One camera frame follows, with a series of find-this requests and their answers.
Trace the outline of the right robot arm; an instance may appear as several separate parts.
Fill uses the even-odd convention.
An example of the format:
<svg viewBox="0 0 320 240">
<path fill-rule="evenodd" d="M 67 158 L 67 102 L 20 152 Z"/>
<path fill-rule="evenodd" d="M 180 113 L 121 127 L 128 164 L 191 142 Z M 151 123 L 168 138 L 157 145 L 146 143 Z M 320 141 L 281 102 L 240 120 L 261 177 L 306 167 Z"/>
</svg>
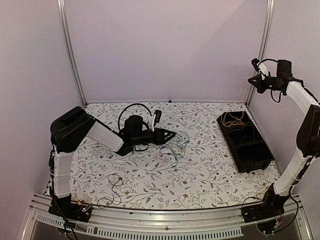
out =
<svg viewBox="0 0 320 240">
<path fill-rule="evenodd" d="M 259 94 L 279 91 L 300 108 L 304 120 L 296 135 L 295 153 L 286 169 L 265 192 L 258 213 L 269 218 L 290 197 L 293 187 L 302 179 L 313 159 L 320 156 L 320 102 L 305 87 L 303 80 L 293 77 L 292 63 L 284 59 L 251 61 L 257 75 L 248 79 Z"/>
</svg>

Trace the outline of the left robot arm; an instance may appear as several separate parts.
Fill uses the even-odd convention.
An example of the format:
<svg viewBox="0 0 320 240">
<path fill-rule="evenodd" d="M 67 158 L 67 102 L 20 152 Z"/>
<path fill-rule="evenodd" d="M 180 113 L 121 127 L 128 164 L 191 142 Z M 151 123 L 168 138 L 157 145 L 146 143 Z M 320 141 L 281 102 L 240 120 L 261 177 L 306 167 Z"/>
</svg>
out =
<svg viewBox="0 0 320 240">
<path fill-rule="evenodd" d="M 161 110 L 149 113 L 149 119 L 131 115 L 124 125 L 118 122 L 115 131 L 84 108 L 76 106 L 50 126 L 51 151 L 49 174 L 51 179 L 50 195 L 55 200 L 55 209 L 63 216 L 74 213 L 74 205 L 66 200 L 71 196 L 70 174 L 75 152 L 86 141 L 93 141 L 114 152 L 125 156 L 136 150 L 137 146 L 162 146 L 176 136 L 172 130 L 157 127 L 162 116 Z"/>
</svg>

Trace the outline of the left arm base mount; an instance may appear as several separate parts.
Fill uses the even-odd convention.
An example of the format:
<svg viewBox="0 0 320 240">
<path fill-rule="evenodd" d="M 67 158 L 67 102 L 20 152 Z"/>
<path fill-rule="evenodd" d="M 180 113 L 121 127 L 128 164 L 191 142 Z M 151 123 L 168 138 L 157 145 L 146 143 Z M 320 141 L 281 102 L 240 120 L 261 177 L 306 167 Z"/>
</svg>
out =
<svg viewBox="0 0 320 240">
<path fill-rule="evenodd" d="M 58 198 L 53 195 L 48 212 L 52 215 L 88 223 L 91 218 L 92 204 L 84 200 L 74 202 L 71 200 L 71 195 Z"/>
</svg>

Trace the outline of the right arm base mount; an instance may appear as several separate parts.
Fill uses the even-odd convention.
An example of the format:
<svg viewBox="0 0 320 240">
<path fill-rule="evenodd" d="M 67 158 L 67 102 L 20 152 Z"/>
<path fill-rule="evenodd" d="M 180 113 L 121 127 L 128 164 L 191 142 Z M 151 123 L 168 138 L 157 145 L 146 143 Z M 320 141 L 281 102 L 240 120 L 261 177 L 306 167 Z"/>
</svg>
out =
<svg viewBox="0 0 320 240">
<path fill-rule="evenodd" d="M 292 196 L 276 197 L 276 200 L 262 202 L 260 204 L 244 206 L 248 199 L 258 199 L 256 197 L 247 197 L 241 205 L 241 215 L 245 223 L 262 221 L 257 224 L 257 229 L 264 235 L 271 235 L 286 229 L 297 217 L 299 211 L 299 203 Z M 296 211 L 293 219 L 283 228 L 280 225 L 284 221 L 285 209 L 284 205 L 288 199 L 296 204 Z"/>
</svg>

